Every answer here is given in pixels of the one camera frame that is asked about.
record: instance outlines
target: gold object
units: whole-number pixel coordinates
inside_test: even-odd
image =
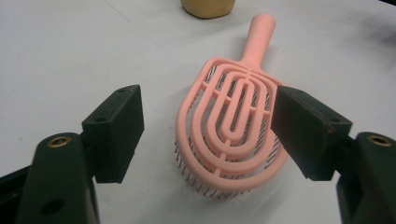
[[[192,16],[213,19],[229,14],[235,0],[181,0],[181,5]]]
[[[70,141],[72,141],[72,138],[69,136],[60,136],[56,138],[52,138],[48,143],[48,147],[63,147],[66,146]]]

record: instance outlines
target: white table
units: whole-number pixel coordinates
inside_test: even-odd
[[[80,123],[114,90],[140,84],[146,130],[121,185],[97,185],[102,223],[340,223],[335,183],[305,180],[292,160],[229,201],[190,189],[177,169],[178,106],[205,61],[239,60],[250,19],[276,18],[262,64],[371,131],[396,138],[396,7],[375,0],[237,1],[201,21],[179,1],[0,3],[0,175]]]

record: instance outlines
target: hairbrush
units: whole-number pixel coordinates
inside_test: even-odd
[[[242,60],[209,59],[178,110],[178,167],[204,195],[221,199],[257,188],[288,157],[270,129],[282,82],[261,70],[274,29],[271,15],[253,17]]]

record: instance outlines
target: black metal bracket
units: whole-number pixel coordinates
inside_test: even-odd
[[[2,223],[99,223],[92,178],[125,177],[144,131],[140,87],[114,91],[82,127],[44,139],[30,167],[0,179]]]
[[[341,175],[343,223],[396,223],[396,142],[378,133],[352,139],[351,126],[306,92],[278,87],[271,129],[306,178]]]

